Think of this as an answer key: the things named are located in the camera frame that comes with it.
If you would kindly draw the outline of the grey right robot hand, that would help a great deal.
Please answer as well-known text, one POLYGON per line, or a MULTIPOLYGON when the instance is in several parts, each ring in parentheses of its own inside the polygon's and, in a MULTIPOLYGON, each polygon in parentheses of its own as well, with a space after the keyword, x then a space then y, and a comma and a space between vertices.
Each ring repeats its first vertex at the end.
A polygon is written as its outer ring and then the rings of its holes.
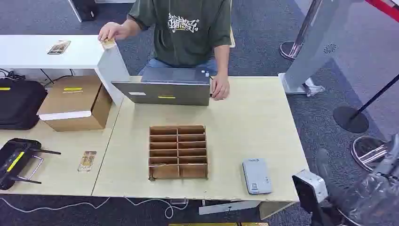
POLYGON ((317 174, 324 179, 330 203, 345 215, 354 215, 359 210, 361 198, 357 193, 358 182, 333 177, 328 151, 321 148, 315 159, 317 174))

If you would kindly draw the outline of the person's left hand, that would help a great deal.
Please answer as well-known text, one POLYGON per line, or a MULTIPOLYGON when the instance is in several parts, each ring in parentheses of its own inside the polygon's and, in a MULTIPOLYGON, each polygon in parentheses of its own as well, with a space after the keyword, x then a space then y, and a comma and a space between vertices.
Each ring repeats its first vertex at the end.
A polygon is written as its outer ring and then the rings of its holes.
POLYGON ((230 84, 228 75, 224 73, 218 73, 212 79, 211 94, 214 100, 226 99, 230 94, 230 84))

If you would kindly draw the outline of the person's right hand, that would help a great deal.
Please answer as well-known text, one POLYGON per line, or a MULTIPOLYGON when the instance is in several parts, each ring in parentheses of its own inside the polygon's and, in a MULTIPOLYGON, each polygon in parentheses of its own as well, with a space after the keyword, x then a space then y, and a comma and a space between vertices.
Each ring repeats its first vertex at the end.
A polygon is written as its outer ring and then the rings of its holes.
POLYGON ((107 39, 118 39, 119 37, 124 38, 126 34, 126 29, 123 25, 108 22, 99 31, 98 40, 105 41, 107 39))

